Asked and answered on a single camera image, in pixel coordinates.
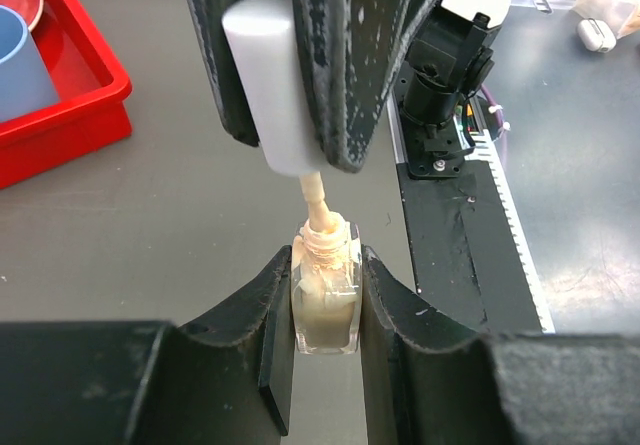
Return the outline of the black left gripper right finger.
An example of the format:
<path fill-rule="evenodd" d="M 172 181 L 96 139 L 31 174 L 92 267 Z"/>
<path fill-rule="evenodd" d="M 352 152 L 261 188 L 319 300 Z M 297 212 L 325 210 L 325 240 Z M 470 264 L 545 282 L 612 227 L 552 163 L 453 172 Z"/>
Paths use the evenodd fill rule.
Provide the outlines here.
<path fill-rule="evenodd" d="M 474 331 L 362 250 L 361 367 L 372 444 L 635 444 L 632 335 Z"/>

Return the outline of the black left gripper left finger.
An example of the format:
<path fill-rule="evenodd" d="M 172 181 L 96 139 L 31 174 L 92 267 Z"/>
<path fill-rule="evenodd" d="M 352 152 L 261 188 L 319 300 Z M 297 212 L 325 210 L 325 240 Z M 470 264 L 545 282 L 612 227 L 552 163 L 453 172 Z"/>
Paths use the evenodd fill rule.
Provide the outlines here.
<path fill-rule="evenodd" d="M 5 322 L 5 444 L 277 444 L 289 432 L 291 250 L 184 325 Z"/>

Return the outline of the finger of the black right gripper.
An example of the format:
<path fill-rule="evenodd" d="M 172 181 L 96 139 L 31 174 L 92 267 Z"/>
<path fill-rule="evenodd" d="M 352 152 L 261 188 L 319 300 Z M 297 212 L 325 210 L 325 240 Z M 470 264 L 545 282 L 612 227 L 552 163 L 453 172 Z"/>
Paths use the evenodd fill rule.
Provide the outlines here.
<path fill-rule="evenodd" d="M 359 172 L 419 27 L 438 0 L 293 0 L 315 138 L 326 161 Z"/>
<path fill-rule="evenodd" d="M 238 0 L 187 0 L 201 56 L 223 129 L 248 146 L 258 134 L 222 27 L 222 15 Z"/>

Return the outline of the white nail polish cap brush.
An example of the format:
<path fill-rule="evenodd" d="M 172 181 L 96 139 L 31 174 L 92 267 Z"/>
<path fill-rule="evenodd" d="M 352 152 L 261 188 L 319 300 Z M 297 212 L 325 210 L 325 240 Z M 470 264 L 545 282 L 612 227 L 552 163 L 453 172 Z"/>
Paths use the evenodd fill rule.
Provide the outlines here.
<path fill-rule="evenodd" d="M 324 164 L 298 59 L 292 0 L 240 0 L 221 19 L 267 164 L 298 177 L 309 227 L 336 228 L 325 202 Z"/>

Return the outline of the beige nail polish bottle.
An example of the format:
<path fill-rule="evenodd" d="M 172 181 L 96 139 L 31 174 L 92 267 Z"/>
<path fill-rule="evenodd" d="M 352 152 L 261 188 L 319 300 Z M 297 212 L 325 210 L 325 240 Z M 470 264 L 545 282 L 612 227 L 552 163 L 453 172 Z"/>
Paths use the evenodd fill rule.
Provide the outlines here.
<path fill-rule="evenodd" d="M 337 212 L 333 228 L 305 222 L 294 238 L 291 308 L 297 348 L 306 355 L 352 354 L 358 348 L 362 253 L 358 228 Z"/>

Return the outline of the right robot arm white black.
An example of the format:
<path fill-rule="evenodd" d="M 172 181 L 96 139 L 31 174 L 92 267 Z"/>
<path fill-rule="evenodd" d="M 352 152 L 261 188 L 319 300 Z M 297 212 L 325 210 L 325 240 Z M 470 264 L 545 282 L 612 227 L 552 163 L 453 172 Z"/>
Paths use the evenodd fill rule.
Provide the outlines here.
<path fill-rule="evenodd" d="M 221 123 L 301 176 L 356 173 L 404 69 L 408 120 L 436 131 L 492 66 L 511 0 L 187 0 Z"/>

